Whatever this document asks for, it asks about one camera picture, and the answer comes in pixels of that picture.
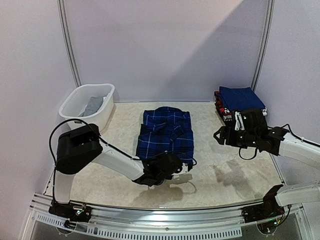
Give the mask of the blue plaid shirt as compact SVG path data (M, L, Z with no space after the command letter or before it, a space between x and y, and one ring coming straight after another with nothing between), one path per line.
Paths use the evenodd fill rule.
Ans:
M179 108L162 106L143 112L136 156L150 159L164 152L176 154L190 171L194 165L194 133L191 115Z

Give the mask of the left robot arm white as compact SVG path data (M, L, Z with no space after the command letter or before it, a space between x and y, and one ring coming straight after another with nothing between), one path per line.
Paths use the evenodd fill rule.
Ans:
M165 180L189 172L196 160L183 153L164 151L147 158L131 156L102 139L97 125L90 123L61 134L54 161L52 195L55 209L63 216L74 213L70 202L73 181L82 169L96 163L143 186L161 185Z

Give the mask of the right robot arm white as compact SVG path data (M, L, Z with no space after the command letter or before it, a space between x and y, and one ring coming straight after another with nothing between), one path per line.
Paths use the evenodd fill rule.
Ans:
M263 197L258 213L269 218L279 207L320 200L320 145L296 135L289 124L269 127L257 108L235 111L232 122L213 134L220 145L266 152L281 177Z

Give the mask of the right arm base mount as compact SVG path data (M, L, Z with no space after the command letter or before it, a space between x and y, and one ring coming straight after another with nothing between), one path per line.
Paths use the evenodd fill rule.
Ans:
M276 201L278 191L283 184L273 186L262 198L262 203L246 206L241 209L241 215L245 223L256 222L258 231L263 235L272 235L277 228L283 224L290 212L292 205L287 205L287 213L285 207Z

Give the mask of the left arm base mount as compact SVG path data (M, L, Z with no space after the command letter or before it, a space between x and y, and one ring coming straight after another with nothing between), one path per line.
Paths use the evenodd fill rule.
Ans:
M65 218L63 226L74 230L77 223L88 223L92 217L93 208L83 204L58 203L56 200L51 201L48 212L52 215Z

